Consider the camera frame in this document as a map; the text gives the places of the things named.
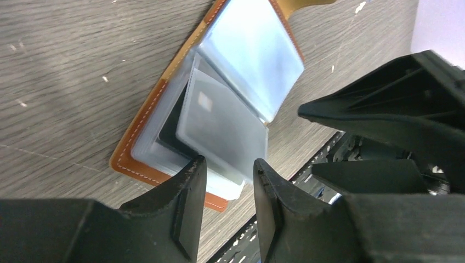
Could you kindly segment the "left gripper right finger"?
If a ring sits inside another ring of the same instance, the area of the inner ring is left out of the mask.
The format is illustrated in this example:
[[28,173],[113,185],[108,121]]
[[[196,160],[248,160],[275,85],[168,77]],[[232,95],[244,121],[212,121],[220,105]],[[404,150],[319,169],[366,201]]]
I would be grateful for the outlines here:
[[349,194],[330,208],[350,222],[351,262],[464,262],[464,195]]

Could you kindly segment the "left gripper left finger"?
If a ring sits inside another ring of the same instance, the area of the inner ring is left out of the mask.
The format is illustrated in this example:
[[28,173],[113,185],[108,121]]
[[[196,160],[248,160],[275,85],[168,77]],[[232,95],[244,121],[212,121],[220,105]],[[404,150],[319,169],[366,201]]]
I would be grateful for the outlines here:
[[1,200],[1,262],[196,262],[207,165],[110,208],[93,199]]

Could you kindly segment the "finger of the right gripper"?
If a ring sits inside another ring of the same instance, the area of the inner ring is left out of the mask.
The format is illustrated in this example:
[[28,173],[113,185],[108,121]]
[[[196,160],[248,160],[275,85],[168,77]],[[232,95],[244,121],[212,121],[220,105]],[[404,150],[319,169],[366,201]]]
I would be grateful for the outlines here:
[[396,58],[298,115],[410,151],[464,192],[464,70],[431,50]]
[[428,194],[422,174],[408,159],[320,163],[313,177],[339,193]]

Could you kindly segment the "brown leather card holder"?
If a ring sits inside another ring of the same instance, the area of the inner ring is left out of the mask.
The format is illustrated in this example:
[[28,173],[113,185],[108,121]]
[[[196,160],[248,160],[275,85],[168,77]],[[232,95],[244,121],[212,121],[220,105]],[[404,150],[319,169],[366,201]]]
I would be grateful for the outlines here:
[[205,206],[223,212],[266,158],[268,124],[304,71],[289,26],[321,1],[215,1],[115,148],[110,167],[157,186],[207,160]]

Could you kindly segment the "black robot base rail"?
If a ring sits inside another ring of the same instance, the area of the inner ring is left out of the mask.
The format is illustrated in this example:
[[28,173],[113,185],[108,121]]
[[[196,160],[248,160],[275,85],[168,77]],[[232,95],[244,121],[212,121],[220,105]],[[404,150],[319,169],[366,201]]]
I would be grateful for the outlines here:
[[351,262],[350,222],[331,204],[341,191],[314,175],[318,164],[355,161],[363,139],[336,133],[291,179],[260,164],[256,214],[210,262]]

